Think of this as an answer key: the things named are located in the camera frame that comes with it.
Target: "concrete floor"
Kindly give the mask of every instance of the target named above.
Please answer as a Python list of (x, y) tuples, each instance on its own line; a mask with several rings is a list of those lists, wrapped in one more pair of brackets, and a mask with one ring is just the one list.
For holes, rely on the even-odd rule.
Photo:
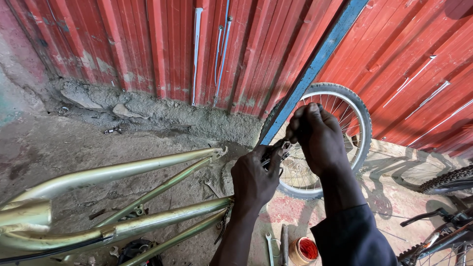
[[(206, 148), (208, 145), (228, 145), (230, 152), (221, 161), (203, 168), (182, 183), (145, 205), (150, 213), (201, 202), (211, 194), (203, 184), (205, 178), (227, 195), (229, 187), (229, 164), (246, 152), (245, 147), (218, 143), (185, 134), (163, 135), (156, 132), (127, 131), (123, 134), (102, 134), (104, 128), (85, 123), (74, 117), (49, 115), (18, 115), (14, 121), (0, 127), (0, 200), (6, 200), (31, 185), (71, 171), (94, 168), (125, 161), (139, 160), (165, 154)], [(125, 206), (145, 192), (154, 188), (188, 164), (177, 165), (112, 182), (103, 186), (85, 188), (65, 194), (53, 201), (53, 232), (72, 232), (87, 229), (98, 219), (89, 221), (88, 216), (106, 207)], [(444, 196), (423, 195), (399, 186), (390, 177), (358, 177), (363, 193), (374, 212), (413, 217), (445, 207), (453, 211), (452, 203)], [(264, 234), (271, 232), (280, 238), (282, 224), (289, 225), (289, 239), (310, 235), (309, 228), (325, 218), (323, 199), (302, 201), (276, 192), (269, 202), (267, 212), (256, 222), (249, 265), (269, 265)], [(409, 242), (386, 235), (396, 254), (420, 243), (441, 223), (433, 218), (401, 228), (403, 218), (375, 214), (378, 227)], [(146, 234), (146, 239), (162, 242), (182, 231), (199, 219), (182, 222), (162, 230)], [(219, 230), (212, 228), (166, 251), (165, 265), (207, 265), (215, 252), (213, 245)], [(97, 265), (114, 265), (114, 258), (104, 247), (79, 257), (83, 262), (95, 256)]]

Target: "cable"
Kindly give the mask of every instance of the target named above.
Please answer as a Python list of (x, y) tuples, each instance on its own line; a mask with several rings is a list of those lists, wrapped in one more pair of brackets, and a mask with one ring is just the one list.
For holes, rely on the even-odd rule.
[(24, 260), (37, 259), (37, 258), (42, 258), (42, 257), (49, 257), (49, 256), (52, 256), (52, 255), (67, 252), (67, 251), (70, 251), (70, 250), (73, 250), (73, 249), (76, 249), (76, 248), (85, 247), (85, 246), (88, 246), (88, 245), (91, 245), (91, 244), (94, 244), (94, 243), (97, 243), (97, 242), (100, 242), (100, 241), (103, 241), (103, 240), (106, 240), (106, 239), (109, 239), (109, 238), (112, 238), (112, 237), (113, 236), (109, 236), (109, 237), (106, 237), (106, 238), (100, 237), (100, 238), (87, 240), (87, 241), (80, 242), (80, 243), (77, 243), (77, 244), (74, 244), (74, 245), (70, 245), (70, 246), (63, 247), (63, 248), (57, 248), (57, 249), (53, 249), (53, 250), (49, 250), (49, 251), (45, 251), (45, 252), (22, 255), (22, 256), (17, 256), (17, 257), (2, 258), (2, 259), (0, 259), (0, 264), (14, 263), (14, 262), (20, 262), (20, 261), (24, 261)]

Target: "bicycle brake lever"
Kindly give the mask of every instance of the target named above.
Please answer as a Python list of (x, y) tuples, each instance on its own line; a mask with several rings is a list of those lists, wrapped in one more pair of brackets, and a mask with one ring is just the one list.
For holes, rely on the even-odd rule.
[(271, 154), (273, 153), (274, 150), (282, 148), (282, 157), (281, 161), (286, 159), (289, 156), (289, 150), (291, 149), (292, 144), (289, 140), (283, 138), (278, 140), (271, 149), (266, 151), (263, 154), (263, 157), (261, 158), (261, 166), (263, 166), (264, 169), (268, 170), (269, 168), (269, 162), (271, 161)]

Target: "bicycle wheel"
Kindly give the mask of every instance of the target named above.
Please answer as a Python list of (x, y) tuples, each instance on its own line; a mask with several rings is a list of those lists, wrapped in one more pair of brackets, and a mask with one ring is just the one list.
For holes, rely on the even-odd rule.
[[(365, 161), (371, 142), (371, 119), (363, 101), (353, 91), (334, 83), (314, 83), (309, 86), (298, 104), (278, 130), (270, 145), (286, 135), (286, 127), (294, 111), (302, 105), (318, 102), (339, 121), (345, 141), (345, 150), (351, 169), (357, 173)], [(262, 132), (277, 110), (280, 102), (273, 108), (266, 119)], [(283, 168), (278, 190), (299, 199), (310, 200), (323, 196), (320, 180), (311, 172), (298, 143), (293, 145), (289, 156), (281, 163)]]
[[(398, 266), (411, 266), (409, 260), (419, 245), (404, 251), (397, 256)], [(471, 266), (473, 265), (473, 245), (471, 243), (458, 242), (442, 247), (437, 252), (417, 259), (415, 266)]]
[(423, 183), (420, 190), (424, 194), (442, 194), (472, 187), (473, 165), (469, 165)]

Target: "blue metal bar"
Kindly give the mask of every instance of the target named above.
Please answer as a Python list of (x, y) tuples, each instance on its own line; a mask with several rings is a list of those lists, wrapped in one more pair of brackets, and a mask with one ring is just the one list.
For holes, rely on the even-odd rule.
[(358, 15), (361, 13), (363, 8), (366, 6), (368, 0), (349, 0), (343, 11), (340, 12), (338, 18), (333, 23), (329, 33), (323, 40), (320, 48), (317, 51), (312, 52), (309, 65), (299, 74), (296, 82), (291, 87), (291, 90), (282, 100), (279, 110), (272, 118), (271, 126), (269, 126), (261, 135), (258, 144), (268, 145), (276, 135), (278, 130), (283, 125), (284, 121), (289, 117), (290, 113), (296, 107), (297, 102), (300, 100), (306, 89), (315, 79), (316, 75), (322, 69), (327, 62), (330, 55), (334, 52), (342, 38), (350, 29), (353, 22), (355, 22)]

